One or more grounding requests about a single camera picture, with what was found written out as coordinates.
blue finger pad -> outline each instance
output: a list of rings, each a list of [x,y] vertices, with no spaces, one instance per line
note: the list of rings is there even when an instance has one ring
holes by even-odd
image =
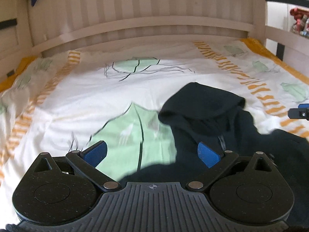
[[[309,104],[300,104],[298,108],[309,108]]]
[[[213,167],[221,160],[217,153],[215,153],[202,142],[198,144],[197,155],[208,168]]]
[[[107,155],[107,144],[99,141],[85,150],[82,158],[88,164],[96,167]]]

crosshair logo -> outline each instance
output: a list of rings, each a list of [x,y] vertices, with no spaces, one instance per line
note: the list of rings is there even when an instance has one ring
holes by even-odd
[[[157,187],[158,187],[158,186],[155,185],[155,184],[152,184],[152,185],[149,186],[149,188],[151,188],[152,190],[156,189]]]

metal screw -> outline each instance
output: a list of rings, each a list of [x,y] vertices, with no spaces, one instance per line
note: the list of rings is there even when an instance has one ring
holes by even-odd
[[[103,184],[103,187],[106,189],[115,189],[119,186],[119,184],[115,181],[107,181]]]
[[[199,181],[191,181],[188,186],[192,189],[200,189],[204,186],[204,184]]]

circular cover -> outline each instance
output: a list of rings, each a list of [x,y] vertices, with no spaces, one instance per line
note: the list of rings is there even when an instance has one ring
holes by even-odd
[[[210,190],[213,205],[226,217],[258,225],[286,219],[294,196],[284,179],[267,172],[238,173],[217,181]]]
[[[13,194],[14,208],[23,220],[44,225],[59,225],[86,214],[96,201],[95,187],[87,180],[48,171],[21,181]]]

ribbed rubber pad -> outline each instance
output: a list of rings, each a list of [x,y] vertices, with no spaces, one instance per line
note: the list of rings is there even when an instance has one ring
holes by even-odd
[[[229,221],[210,206],[202,193],[189,192],[179,183],[128,183],[105,193],[95,208],[77,221],[61,226],[38,226],[21,222],[36,232],[282,232],[288,226],[247,226]]]

